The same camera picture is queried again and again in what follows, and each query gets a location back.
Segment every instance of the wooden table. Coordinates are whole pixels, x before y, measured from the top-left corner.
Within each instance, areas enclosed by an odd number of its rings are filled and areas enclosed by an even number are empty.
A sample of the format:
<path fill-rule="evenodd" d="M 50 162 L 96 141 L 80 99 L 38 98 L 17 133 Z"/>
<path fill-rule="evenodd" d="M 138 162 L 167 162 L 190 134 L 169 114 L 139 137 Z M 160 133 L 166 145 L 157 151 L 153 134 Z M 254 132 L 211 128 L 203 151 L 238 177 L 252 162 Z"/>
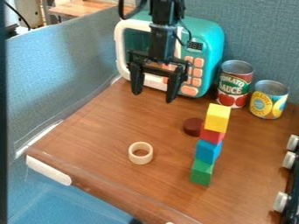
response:
<path fill-rule="evenodd" d="M 263 120 L 247 108 L 234 109 L 212 186 L 190 182 L 198 139 L 182 124 L 205 118 L 211 96 L 178 97 L 145 88 L 132 95 L 117 81 L 103 94 L 35 143 L 30 155 L 71 176 L 73 185 L 148 223 L 279 223 L 272 211 L 289 172 L 281 168 L 290 134 L 298 133 L 299 108 L 289 104 L 282 118 Z M 132 164 L 128 147 L 153 145 L 147 165 Z"/>
<path fill-rule="evenodd" d="M 69 3 L 63 3 L 56 7 L 49 9 L 51 14 L 56 14 L 60 16 L 68 17 L 83 17 L 88 14 L 95 13 L 97 11 L 104 11 L 106 9 L 115 7 L 116 3 L 106 3 L 106 2 L 93 2 L 93 1 L 73 1 Z M 124 7 L 125 14 L 132 11 L 133 8 L 126 6 Z"/>

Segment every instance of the tin can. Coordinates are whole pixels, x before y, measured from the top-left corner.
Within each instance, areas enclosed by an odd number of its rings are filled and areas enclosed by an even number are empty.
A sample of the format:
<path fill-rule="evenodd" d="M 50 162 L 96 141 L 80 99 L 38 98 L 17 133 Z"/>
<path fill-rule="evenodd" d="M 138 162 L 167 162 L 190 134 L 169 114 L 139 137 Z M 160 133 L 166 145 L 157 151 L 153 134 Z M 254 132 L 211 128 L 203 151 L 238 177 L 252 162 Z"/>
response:
<path fill-rule="evenodd" d="M 264 119 L 281 117 L 289 97 L 289 88 L 278 81 L 260 80 L 255 84 L 250 112 Z"/>
<path fill-rule="evenodd" d="M 221 66 L 217 102 L 233 109 L 244 107 L 253 76 L 253 67 L 245 61 L 224 62 Z"/>

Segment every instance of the teal microwave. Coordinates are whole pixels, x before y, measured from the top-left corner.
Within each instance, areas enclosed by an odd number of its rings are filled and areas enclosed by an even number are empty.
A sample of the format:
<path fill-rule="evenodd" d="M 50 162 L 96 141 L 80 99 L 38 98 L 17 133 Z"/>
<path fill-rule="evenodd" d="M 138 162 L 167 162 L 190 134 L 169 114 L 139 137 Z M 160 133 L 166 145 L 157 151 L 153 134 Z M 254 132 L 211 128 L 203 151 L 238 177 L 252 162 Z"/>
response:
<path fill-rule="evenodd" d="M 128 50 L 147 52 L 150 45 L 151 17 L 147 11 L 138 13 L 131 19 L 120 21 L 115 27 L 116 65 L 122 77 L 129 80 Z M 180 95 L 199 98 L 212 85 L 219 69 L 224 48 L 224 32 L 222 28 L 208 20 L 186 17 L 184 23 L 192 33 L 192 40 L 186 46 L 176 43 L 175 56 L 189 60 L 192 68 L 189 79 L 180 88 Z M 188 32 L 181 26 L 177 35 L 187 43 Z M 174 70 L 174 65 L 159 65 L 164 69 Z M 145 74 L 144 86 L 167 90 L 167 78 L 151 73 Z"/>

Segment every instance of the stacked blocks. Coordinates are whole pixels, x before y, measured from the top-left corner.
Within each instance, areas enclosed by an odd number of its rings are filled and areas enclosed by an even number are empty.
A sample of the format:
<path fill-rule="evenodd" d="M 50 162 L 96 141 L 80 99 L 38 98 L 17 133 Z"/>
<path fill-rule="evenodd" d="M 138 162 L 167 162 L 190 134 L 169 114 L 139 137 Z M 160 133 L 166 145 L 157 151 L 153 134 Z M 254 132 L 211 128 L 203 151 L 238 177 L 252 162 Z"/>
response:
<path fill-rule="evenodd" d="M 191 182 L 210 186 L 212 171 L 222 150 L 231 108 L 210 104 L 205 122 L 201 126 L 200 140 L 196 146 L 195 160 L 191 169 Z"/>
<path fill-rule="evenodd" d="M 199 159 L 195 159 L 191 171 L 191 181 L 200 183 L 203 186 L 210 186 L 213 168 L 213 164 L 206 164 Z"/>
<path fill-rule="evenodd" d="M 199 140 L 196 146 L 196 159 L 213 165 L 219 157 L 222 148 L 222 142 L 219 144 L 212 144 L 205 140 Z"/>

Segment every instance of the green block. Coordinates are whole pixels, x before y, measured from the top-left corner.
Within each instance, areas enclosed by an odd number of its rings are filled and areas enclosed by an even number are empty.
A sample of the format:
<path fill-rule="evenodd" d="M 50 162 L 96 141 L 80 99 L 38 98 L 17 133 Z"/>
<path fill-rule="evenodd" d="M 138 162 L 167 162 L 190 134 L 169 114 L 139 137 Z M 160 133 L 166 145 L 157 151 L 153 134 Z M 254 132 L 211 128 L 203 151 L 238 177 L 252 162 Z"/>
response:
<path fill-rule="evenodd" d="M 213 168 L 214 164 L 207 164 L 199 159 L 195 159 L 191 169 L 191 182 L 201 186 L 210 186 Z"/>

